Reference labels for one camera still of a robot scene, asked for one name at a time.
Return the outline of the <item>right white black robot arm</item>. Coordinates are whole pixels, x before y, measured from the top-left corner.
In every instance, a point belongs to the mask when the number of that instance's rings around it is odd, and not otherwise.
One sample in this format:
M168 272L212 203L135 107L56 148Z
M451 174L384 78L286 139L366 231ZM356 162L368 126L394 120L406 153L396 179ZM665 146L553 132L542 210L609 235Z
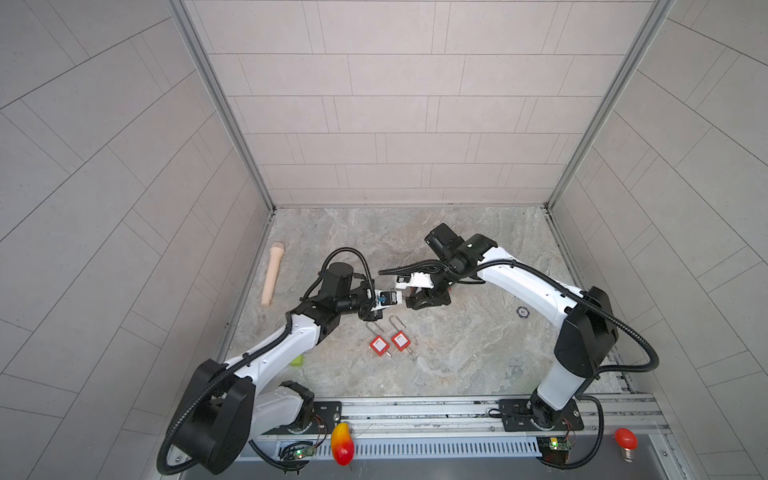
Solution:
M587 388L602 374L645 373L660 363L652 345L612 311L608 295L598 287L583 290L557 281L508 253L482 234L463 239L446 224L425 238L435 258L382 270L394 276L412 310L446 306L456 284L492 284L514 295L543 315L558 331L554 361L531 394L523 418L549 431L557 427L569 404L578 400L598 405ZM631 338L648 357L641 365L606 365L604 359L620 335Z

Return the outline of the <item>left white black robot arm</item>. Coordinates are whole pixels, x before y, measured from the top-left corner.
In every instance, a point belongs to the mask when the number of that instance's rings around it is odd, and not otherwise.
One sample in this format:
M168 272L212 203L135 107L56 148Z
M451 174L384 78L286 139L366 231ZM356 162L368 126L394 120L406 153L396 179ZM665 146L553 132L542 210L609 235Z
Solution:
M314 396L307 388L288 382L269 394L263 390L291 361L329 336L342 316L374 319L378 296L370 268L355 272L336 261L341 252L326 257L299 304L286 312L283 328L238 357L198 366L160 445L159 474L172 476L196 465L219 474L254 437L254 423L264 420L271 430L308 422Z

